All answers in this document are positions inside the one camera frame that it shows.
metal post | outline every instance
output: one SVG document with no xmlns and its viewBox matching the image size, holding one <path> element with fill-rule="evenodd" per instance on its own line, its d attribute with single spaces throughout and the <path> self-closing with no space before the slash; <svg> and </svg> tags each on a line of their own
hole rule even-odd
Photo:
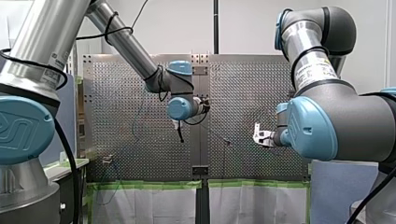
<svg viewBox="0 0 396 224">
<path fill-rule="evenodd" d="M 215 54 L 219 54 L 219 0 L 213 0 L 214 3 L 214 37 L 215 37 Z"/>
</svg>

pegboard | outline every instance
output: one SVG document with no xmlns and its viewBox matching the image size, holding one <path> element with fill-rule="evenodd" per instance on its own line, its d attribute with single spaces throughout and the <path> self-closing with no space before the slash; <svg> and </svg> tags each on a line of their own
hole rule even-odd
<svg viewBox="0 0 396 224">
<path fill-rule="evenodd" d="M 154 60 L 164 67 L 171 61 Z M 183 129 L 181 144 L 166 116 L 168 99 L 160 102 L 158 94 L 144 91 L 141 78 L 119 56 L 86 55 L 84 62 L 89 181 L 190 179 L 190 131 Z M 103 163 L 109 155 L 110 167 Z"/>
<path fill-rule="evenodd" d="M 276 128 L 289 100 L 290 66 L 281 56 L 211 55 L 209 178 L 302 180 L 307 163 L 291 148 L 254 143 L 254 123 Z"/>
<path fill-rule="evenodd" d="M 194 74 L 196 94 L 209 95 L 211 111 L 184 127 L 181 144 L 166 102 L 144 93 L 137 73 L 120 56 L 86 55 L 84 97 L 89 181 L 192 179 L 193 165 L 208 165 L 209 178 L 303 180 L 307 164 L 290 148 L 263 148 L 252 139 L 254 122 L 273 130 L 276 105 L 288 100 L 290 69 L 280 56 L 157 55 L 204 66 Z M 114 156 L 113 166 L 103 157 Z"/>
</svg>

silver arm segment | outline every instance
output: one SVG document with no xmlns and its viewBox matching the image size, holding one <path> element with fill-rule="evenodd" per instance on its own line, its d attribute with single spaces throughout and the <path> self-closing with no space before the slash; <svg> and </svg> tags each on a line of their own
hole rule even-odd
<svg viewBox="0 0 396 224">
<path fill-rule="evenodd" d="M 393 96 L 359 96 L 333 69 L 338 64 L 340 71 L 354 48 L 351 16 L 341 8 L 325 7 L 290 11 L 279 18 L 276 48 L 289 58 L 296 94 L 276 109 L 275 144 L 323 161 L 395 161 Z M 279 125 L 282 120 L 286 125 Z"/>
<path fill-rule="evenodd" d="M 102 33 L 106 32 L 106 28 L 108 31 L 115 31 L 125 27 L 106 0 L 93 2 L 88 8 L 87 16 Z M 191 74 L 187 74 L 188 70 L 191 70 L 190 62 L 177 62 L 176 69 L 174 67 L 162 69 L 151 60 L 148 53 L 134 38 L 131 30 L 122 30 L 108 35 L 108 41 L 146 82 L 148 91 L 172 93 L 172 99 L 167 107 L 171 119 L 189 119 L 207 112 L 209 107 L 202 109 L 202 102 L 205 99 L 193 97 Z"/>
<path fill-rule="evenodd" d="M 104 33 L 114 13 L 115 11 L 106 1 L 99 0 L 90 5 L 87 16 L 99 31 Z M 114 31 L 123 27 L 125 27 L 125 24 L 120 17 L 116 16 L 108 30 Z M 130 30 L 123 30 L 109 35 L 108 40 L 142 79 L 149 78 L 157 71 L 157 65 L 134 38 Z"/>
</svg>

wire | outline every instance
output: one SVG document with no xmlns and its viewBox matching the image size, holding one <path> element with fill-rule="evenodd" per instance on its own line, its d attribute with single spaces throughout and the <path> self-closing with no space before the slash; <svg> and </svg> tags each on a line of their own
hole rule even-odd
<svg viewBox="0 0 396 224">
<path fill-rule="evenodd" d="M 159 91 L 158 91 L 158 98 L 160 99 L 160 102 L 163 102 L 166 97 L 168 96 L 169 92 L 167 91 L 164 97 L 161 97 L 161 92 L 164 91 L 163 89 L 163 66 L 158 64 L 158 68 L 160 70 L 160 74 L 158 75 L 158 86 L 159 86 Z"/>
<path fill-rule="evenodd" d="M 104 180 L 105 180 L 105 176 L 106 176 L 107 171 L 108 171 L 108 169 L 110 168 L 110 166 L 113 166 L 113 168 L 114 168 L 114 170 L 116 171 L 116 174 L 117 174 L 117 176 L 118 176 L 118 179 L 119 179 L 120 181 L 119 181 L 119 184 L 118 184 L 118 185 L 116 186 L 116 188 L 114 189 L 113 194 L 111 195 L 110 199 L 109 199 L 107 202 L 105 202 L 105 203 L 99 203 L 99 202 L 98 202 L 99 195 L 102 195 L 102 194 L 100 193 L 100 187 L 103 185 L 103 182 L 104 182 Z M 95 202 L 96 202 L 98 205 L 105 206 L 105 205 L 110 204 L 111 201 L 113 201 L 114 196 L 116 196 L 116 193 L 117 193 L 117 191 L 118 191 L 119 188 L 120 188 L 120 184 L 121 184 L 122 180 L 120 179 L 120 172 L 118 171 L 118 169 L 117 169 L 116 167 L 117 167 L 117 166 L 116 166 L 116 164 L 115 164 L 114 162 L 112 162 L 111 164 L 108 165 L 108 167 L 106 168 L 104 174 L 102 175 L 101 182 L 100 182 L 98 188 L 95 189 L 95 190 L 96 190 L 96 200 L 95 200 Z"/>
<path fill-rule="evenodd" d="M 58 74 L 61 74 L 61 76 L 64 78 L 64 81 L 62 82 L 62 84 L 56 88 L 56 90 L 60 90 L 61 88 L 63 88 L 66 84 L 67 84 L 67 74 L 64 73 L 64 71 L 61 71 L 60 69 L 50 66 L 48 64 L 43 64 L 43 63 L 37 63 L 37 62 L 32 62 L 32 61 L 27 61 L 27 60 L 22 60 L 22 59 L 18 59 L 18 58 L 14 58 L 11 57 L 9 55 L 6 55 L 6 53 L 11 52 L 11 49 L 1 49 L 0 50 L 0 56 L 4 59 L 7 59 L 9 61 L 12 61 L 14 63 L 22 63 L 22 64 L 27 64 L 27 65 L 32 65 L 32 66 L 36 66 L 36 67 L 41 67 L 41 68 L 46 68 L 51 70 L 52 72 L 56 72 Z"/>
<path fill-rule="evenodd" d="M 286 51 L 283 49 L 283 40 L 282 40 L 282 23 L 283 23 L 283 19 L 285 18 L 285 16 L 286 16 L 286 14 L 288 13 L 288 12 L 291 12 L 291 11 L 293 11 L 292 9 L 290 9 L 290 8 L 285 8 L 284 10 L 283 10 L 283 12 L 282 12 L 282 14 L 281 14 L 281 16 L 280 16 L 280 19 L 279 19 L 279 27 L 278 27 L 278 29 L 279 29 L 279 36 L 278 36 L 278 41 L 279 41 L 279 46 L 280 46 L 280 49 L 282 50 L 282 53 L 283 53 L 283 56 L 285 57 L 285 59 L 287 60 L 287 61 L 289 61 L 289 57 L 288 57 L 288 55 L 286 54 Z"/>
<path fill-rule="evenodd" d="M 113 20 L 114 20 L 114 18 L 116 17 L 116 16 L 119 16 L 119 13 L 117 12 L 117 11 L 115 11 L 114 13 L 113 13 L 113 15 L 110 17 L 110 19 L 108 20 L 108 23 L 107 23 L 107 26 L 106 26 L 106 29 L 105 29 L 105 34 L 108 34 L 108 30 L 110 29 L 110 25 L 111 25 L 111 23 L 113 22 Z M 113 46 L 111 43 L 110 43 L 110 41 L 108 41 L 108 35 L 105 35 L 105 41 L 107 42 L 107 44 L 109 45 L 109 46 Z"/>
<path fill-rule="evenodd" d="M 136 144 L 140 141 L 140 138 L 136 135 L 136 130 L 135 130 L 135 128 L 136 128 L 136 124 L 137 124 L 137 121 L 138 121 L 138 117 L 141 115 L 141 113 L 142 113 L 142 111 L 143 111 L 145 101 L 146 101 L 146 90 L 145 90 L 145 88 L 143 87 L 143 99 L 142 99 L 142 101 L 141 101 L 141 103 L 140 103 L 140 106 L 139 106 L 139 109 L 137 110 L 136 115 L 134 116 L 134 121 L 133 121 L 133 124 L 132 124 L 132 135 L 133 135 L 134 138 L 135 138 L 135 141 L 134 141 L 134 144 L 132 145 L 132 147 L 133 147 L 134 145 L 136 145 Z M 119 155 L 115 155 L 115 158 L 120 158 L 120 157 L 122 156 L 122 153 L 123 153 L 124 149 L 125 149 L 125 147 L 122 148 L 122 149 L 119 151 Z M 119 183 L 118 183 L 118 185 L 116 186 L 116 188 L 114 189 L 114 192 L 113 192 L 113 194 L 111 195 L 111 197 L 110 197 L 110 199 L 108 200 L 108 202 L 100 203 L 100 202 L 98 202 L 98 196 L 99 196 L 100 187 L 103 185 L 103 183 L 104 183 L 104 181 L 105 181 L 105 177 L 107 176 L 108 170 L 111 168 L 111 166 L 112 166 L 112 167 L 114 168 L 114 170 L 116 171 L 117 178 L 119 179 Z M 113 162 L 111 162 L 111 163 L 109 164 L 109 166 L 107 166 L 107 168 L 106 168 L 105 171 L 103 172 L 102 177 L 101 177 L 101 180 L 100 180 L 100 182 L 99 182 L 98 188 L 94 188 L 94 189 L 96 190 L 96 200 L 95 200 L 95 202 L 96 202 L 98 205 L 101 205 L 101 206 L 105 206 L 105 205 L 111 203 L 111 201 L 113 200 L 113 198 L 114 198 L 114 196 L 116 195 L 117 191 L 120 189 L 121 183 L 122 183 L 122 178 L 120 177 L 120 171 L 119 171 L 119 169 L 118 169 L 116 163 L 113 161 Z"/>
<path fill-rule="evenodd" d="M 181 134 L 181 123 L 180 123 L 180 120 L 178 121 L 177 133 L 178 133 L 178 137 L 180 138 L 180 143 L 184 143 L 183 135 Z"/>
<path fill-rule="evenodd" d="M 64 151 L 67 155 L 67 159 L 69 159 L 70 169 L 72 171 L 73 196 L 74 196 L 73 224 L 78 224 L 80 199 L 79 199 L 78 170 L 76 166 L 76 161 L 73 156 L 72 148 L 70 147 L 69 143 L 67 142 L 67 138 L 64 135 L 64 130 L 62 130 L 62 127 L 57 119 L 55 119 L 55 130 L 58 133 L 59 138 L 61 139 L 62 145 L 64 146 Z"/>
<path fill-rule="evenodd" d="M 132 34 L 134 33 L 134 29 L 132 29 L 131 27 L 125 26 L 125 27 L 122 27 L 120 29 L 117 29 L 117 30 L 114 30 L 114 31 L 110 31 L 110 32 L 107 32 L 107 33 L 103 33 L 103 34 L 100 34 L 100 35 L 86 35 L 86 36 L 77 37 L 76 40 L 95 39 L 95 38 L 99 38 L 99 37 L 104 37 L 106 35 L 112 35 L 112 34 L 114 34 L 116 32 L 122 31 L 122 30 L 130 30 L 132 32 Z"/>
<path fill-rule="evenodd" d="M 358 208 L 355 210 L 355 212 L 353 212 L 352 216 L 350 216 L 346 224 L 353 224 L 361 210 L 363 210 L 364 206 L 366 206 L 366 204 L 370 202 L 375 197 L 375 195 L 377 195 L 393 179 L 395 175 L 396 166 L 387 175 L 387 177 L 385 177 L 385 179 L 369 195 L 367 195 L 367 197 L 361 202 L 361 204 L 359 204 Z"/>
<path fill-rule="evenodd" d="M 197 121 L 196 123 L 189 123 L 189 122 L 187 122 L 186 120 L 183 120 L 183 121 L 184 121 L 186 124 L 191 125 L 191 126 L 193 126 L 193 125 L 198 125 L 198 124 L 202 123 L 202 122 L 206 119 L 206 116 L 207 116 L 207 113 L 205 113 L 204 117 L 203 117 L 200 121 Z"/>
<path fill-rule="evenodd" d="M 145 7 L 145 5 L 146 5 L 146 3 L 147 3 L 148 1 L 149 1 L 149 0 L 146 0 L 146 2 L 145 2 L 145 3 L 143 4 L 143 6 L 140 8 L 140 11 L 139 11 L 139 13 L 137 14 L 136 19 L 134 19 L 134 24 L 132 25 L 132 27 L 125 26 L 125 27 L 122 27 L 122 28 L 120 28 L 120 29 L 117 29 L 117 30 L 114 30 L 114 31 L 110 31 L 110 32 L 109 32 L 108 29 L 110 28 L 111 22 L 113 22 L 113 20 L 114 20 L 114 18 L 115 18 L 116 16 L 119 16 L 119 13 L 118 13 L 117 11 L 115 11 L 114 14 L 113 14 L 113 15 L 110 17 L 110 19 L 108 20 L 108 23 L 107 23 L 105 32 L 104 32 L 103 34 L 100 34 L 100 35 L 86 35 L 86 36 L 80 36 L 80 37 L 77 37 L 76 40 L 86 40 L 86 39 L 95 39 L 95 38 L 104 37 L 105 40 L 106 40 L 106 42 L 107 42 L 107 44 L 109 44 L 109 45 L 111 46 L 110 42 L 109 42 L 108 39 L 107 39 L 107 36 L 108 36 L 108 35 L 112 35 L 112 34 L 114 34 L 114 33 L 116 33 L 116 32 L 123 31 L 123 30 L 130 30 L 130 31 L 131 31 L 131 34 L 134 33 L 134 26 L 136 25 L 137 20 L 139 19 L 140 15 L 142 14 L 143 9 L 144 9 L 144 7 Z"/>
<path fill-rule="evenodd" d="M 145 8 L 146 3 L 147 3 L 148 1 L 149 1 L 149 0 L 146 0 L 145 3 L 143 3 L 143 6 L 140 8 L 140 11 L 139 11 L 139 13 L 138 13 L 137 16 L 136 16 L 136 19 L 134 19 L 134 24 L 132 25 L 132 29 L 134 29 L 134 26 L 136 25 L 137 20 L 139 20 L 139 17 L 140 17 L 140 15 L 142 14 L 142 11 L 143 11 L 143 9 Z"/>
</svg>

black cable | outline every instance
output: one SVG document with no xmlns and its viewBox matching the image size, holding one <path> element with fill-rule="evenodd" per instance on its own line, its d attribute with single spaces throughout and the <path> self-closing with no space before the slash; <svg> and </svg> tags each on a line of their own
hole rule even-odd
<svg viewBox="0 0 396 224">
<path fill-rule="evenodd" d="M 359 204 L 358 208 L 353 212 L 352 216 L 350 216 L 349 220 L 346 224 L 353 224 L 353 222 L 358 217 L 361 210 L 366 206 L 368 202 L 370 202 L 375 195 L 377 195 L 396 175 L 396 166 L 392 169 L 392 171 L 385 177 L 385 179 L 373 190 L 369 195 Z"/>
<path fill-rule="evenodd" d="M 146 6 L 146 3 L 148 2 L 149 0 L 146 0 L 146 2 L 143 4 L 143 6 L 140 8 L 140 11 L 139 11 L 139 13 L 137 14 L 137 16 L 136 16 L 136 19 L 134 19 L 134 24 L 132 25 L 132 29 L 134 29 L 134 26 L 136 25 L 136 22 L 137 22 L 137 20 L 139 20 L 139 17 L 140 17 L 140 15 L 142 14 L 142 11 L 143 11 L 143 9 L 145 8 L 145 6 Z"/>
<path fill-rule="evenodd" d="M 292 9 L 290 9 L 290 8 L 285 8 L 284 10 L 283 10 L 283 12 L 282 12 L 282 14 L 281 14 L 281 16 L 280 16 L 280 18 L 279 18 L 279 27 L 278 27 L 278 29 L 279 29 L 279 39 L 278 39 L 278 41 L 279 41 L 279 46 L 280 46 L 280 49 L 282 50 L 282 53 L 283 53 L 283 56 L 285 57 L 285 59 L 287 60 L 287 61 L 289 61 L 289 57 L 288 57 L 288 55 L 286 54 L 286 51 L 283 49 L 283 41 L 282 41 L 282 23 L 283 23 L 283 19 L 285 18 L 285 16 L 286 16 L 286 14 L 288 13 L 288 12 L 291 12 L 291 11 L 293 11 Z"/>
<path fill-rule="evenodd" d="M 206 119 L 206 116 L 207 116 L 207 113 L 205 113 L 204 117 L 203 117 L 200 121 L 198 121 L 198 122 L 196 122 L 196 123 L 188 123 L 186 120 L 183 120 L 183 121 L 184 121 L 186 124 L 189 124 L 189 125 L 191 125 L 191 126 L 193 126 L 193 125 L 198 125 L 198 124 L 202 123 L 202 122 Z"/>
<path fill-rule="evenodd" d="M 115 18 L 116 16 L 119 16 L 119 13 L 118 13 L 117 11 L 115 11 L 114 14 L 113 14 L 113 15 L 110 17 L 110 19 L 108 20 L 108 23 L 107 23 L 105 32 L 104 32 L 103 34 L 100 34 L 100 35 L 86 35 L 86 36 L 80 36 L 80 37 L 77 37 L 76 40 L 86 40 L 86 39 L 95 39 L 95 38 L 104 37 L 105 40 L 106 40 L 106 42 L 107 42 L 107 44 L 109 44 L 110 46 L 112 46 L 112 45 L 110 44 L 110 42 L 108 41 L 107 36 L 108 36 L 108 35 L 112 35 L 112 34 L 114 34 L 114 33 L 116 33 L 116 32 L 119 32 L 119 31 L 123 31 L 123 30 L 130 30 L 130 31 L 131 31 L 131 34 L 133 34 L 133 33 L 134 33 L 134 26 L 136 25 L 137 20 L 139 19 L 140 15 L 142 14 L 143 8 L 145 7 L 145 5 L 146 5 L 147 2 L 148 2 L 148 0 L 146 0 L 146 2 L 145 2 L 145 3 L 143 4 L 143 6 L 140 8 L 140 11 L 139 11 L 139 13 L 137 14 L 136 19 L 134 19 L 134 24 L 132 25 L 132 27 L 125 26 L 125 27 L 122 27 L 122 28 L 120 28 L 120 29 L 117 29 L 117 30 L 114 30 L 114 31 L 110 31 L 110 32 L 109 32 L 108 30 L 109 30 L 109 28 L 110 28 L 111 22 L 113 22 L 113 20 L 114 20 L 114 18 Z"/>
<path fill-rule="evenodd" d="M 113 22 L 113 20 L 114 20 L 114 18 L 115 18 L 116 16 L 119 16 L 119 12 L 117 12 L 117 11 L 115 11 L 115 12 L 113 13 L 113 15 L 110 17 L 110 19 L 108 20 L 106 29 L 105 29 L 105 34 L 106 34 L 106 35 L 105 35 L 105 41 L 107 42 L 107 44 L 108 44 L 109 46 L 113 46 L 113 45 L 110 43 L 110 41 L 108 41 L 108 30 L 110 29 L 111 22 Z"/>
<path fill-rule="evenodd" d="M 70 169 L 72 171 L 73 177 L 73 196 L 74 196 L 74 211 L 73 211 L 73 224 L 78 224 L 79 218 L 79 183 L 78 183 L 78 170 L 76 166 L 76 161 L 73 156 L 72 148 L 70 147 L 69 143 L 67 142 L 66 135 L 64 135 L 64 130 L 62 130 L 61 125 L 59 124 L 58 120 L 55 119 L 55 130 L 61 139 L 62 145 L 64 146 L 64 152 L 67 155 L 67 159 L 69 159 Z"/>
<path fill-rule="evenodd" d="M 0 56 L 4 59 L 7 59 L 9 61 L 12 61 L 14 63 L 22 63 L 22 64 L 27 64 L 27 65 L 32 65 L 36 67 L 42 67 L 51 70 L 52 72 L 56 72 L 58 74 L 61 74 L 61 76 L 64 78 L 64 82 L 56 88 L 56 90 L 60 90 L 67 84 L 67 74 L 64 73 L 64 71 L 61 71 L 60 69 L 50 66 L 48 64 L 43 64 L 43 63 L 37 63 L 37 62 L 32 62 L 32 61 L 27 61 L 27 60 L 22 60 L 18 58 L 14 58 L 11 56 L 6 55 L 6 53 L 11 52 L 11 49 L 0 49 Z"/>
<path fill-rule="evenodd" d="M 80 37 L 77 37 L 76 40 L 95 39 L 95 38 L 104 37 L 104 36 L 107 36 L 107 35 L 112 35 L 112 34 L 118 32 L 118 31 L 122 31 L 122 30 L 130 30 L 132 34 L 134 33 L 134 29 L 132 29 L 131 27 L 125 26 L 125 27 L 122 27 L 120 29 L 117 29 L 117 30 L 114 30 L 114 31 L 110 31 L 110 32 L 107 32 L 107 33 L 104 33 L 104 34 L 100 34 L 100 35 L 80 36 Z"/>
<path fill-rule="evenodd" d="M 178 121 L 177 133 L 178 133 L 178 137 L 180 138 L 180 143 L 184 143 L 183 135 L 181 134 L 180 120 Z"/>
<path fill-rule="evenodd" d="M 158 98 L 160 99 L 160 102 L 163 102 L 166 97 L 168 96 L 168 91 L 166 92 L 164 97 L 161 97 L 161 92 L 164 91 L 163 89 L 163 66 L 158 64 L 158 68 L 160 69 L 160 74 L 158 75 L 158 86 L 159 86 L 159 90 L 158 90 Z"/>
</svg>

